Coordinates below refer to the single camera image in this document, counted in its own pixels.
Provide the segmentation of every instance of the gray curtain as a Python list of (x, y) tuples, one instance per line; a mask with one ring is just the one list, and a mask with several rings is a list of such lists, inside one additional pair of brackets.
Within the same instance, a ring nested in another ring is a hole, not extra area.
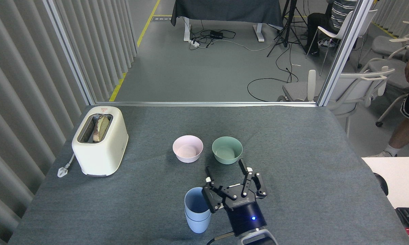
[(409, 0), (381, 0), (375, 9), (378, 9), (378, 13), (373, 20), (374, 23), (398, 37), (409, 34), (409, 24), (402, 22), (409, 21)]
[(0, 244), (15, 231), (89, 96), (107, 101), (136, 55), (125, 0), (57, 0), (60, 18), (53, 21), (47, 1), (0, 0)]
[(109, 101), (136, 56), (125, 0), (55, 0), (66, 36), (95, 101)]

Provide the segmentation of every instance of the striped shirt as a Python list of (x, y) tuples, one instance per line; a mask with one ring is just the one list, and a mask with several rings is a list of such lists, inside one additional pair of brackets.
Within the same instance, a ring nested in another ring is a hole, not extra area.
[(330, 26), (339, 31), (346, 16), (354, 10), (357, 0), (335, 0), (331, 10)]

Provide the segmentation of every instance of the toaster slot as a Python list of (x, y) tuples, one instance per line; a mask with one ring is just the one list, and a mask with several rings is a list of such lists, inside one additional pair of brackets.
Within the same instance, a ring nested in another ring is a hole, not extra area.
[(103, 141), (103, 139), (105, 138), (106, 133), (109, 130), (109, 127), (111, 126), (113, 116), (110, 115), (110, 114), (97, 113), (97, 114), (93, 114), (93, 115), (89, 116), (87, 121), (85, 122), (85, 124), (84, 124), (84, 126), (82, 128), (82, 131), (80, 132), (80, 134), (77, 137), (77, 140), (80, 143), (89, 143), (89, 144), (95, 143), (94, 138), (93, 138), (93, 132), (94, 132), (94, 129), (95, 129), (96, 125), (97, 125), (97, 120), (102, 115), (107, 117), (108, 120), (109, 120), (108, 126), (107, 126), (106, 131), (105, 131), (105, 133), (104, 133), (104, 135), (102, 137), (102, 140), (101, 140), (101, 141)]

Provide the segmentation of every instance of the gray tablecloth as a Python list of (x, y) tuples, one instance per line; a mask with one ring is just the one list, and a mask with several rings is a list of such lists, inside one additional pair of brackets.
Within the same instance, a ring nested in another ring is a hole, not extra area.
[[(223, 165), (212, 155), (212, 142), (224, 135), (238, 138), (247, 166), (262, 173), (269, 196), (258, 203), (280, 245), (409, 245), (372, 171), (326, 108), (119, 108), (129, 132), (119, 169), (89, 177), (75, 161), (58, 178), (72, 155), (67, 141), (10, 245), (206, 244), (231, 231), (225, 211), (212, 214), (209, 228), (195, 234), (183, 199), (205, 184), (205, 166), (224, 185), (243, 180), (237, 164)], [(204, 143), (194, 163), (172, 152), (175, 139), (187, 134)]]
[(180, 16), (194, 20), (267, 23), (283, 27), (278, 0), (176, 0), (171, 23)]

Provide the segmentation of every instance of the cup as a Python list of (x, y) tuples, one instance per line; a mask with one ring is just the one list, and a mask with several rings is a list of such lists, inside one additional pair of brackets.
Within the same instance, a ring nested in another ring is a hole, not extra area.
[(242, 154), (242, 150), (242, 144), (230, 136), (217, 138), (212, 144), (212, 152), (222, 164), (235, 163)]
[(173, 143), (173, 152), (184, 163), (197, 161), (203, 151), (203, 142), (193, 135), (184, 135)]
[(210, 223), (210, 209), (201, 193), (202, 187), (194, 187), (186, 192), (185, 216), (189, 228), (195, 233), (203, 233)]

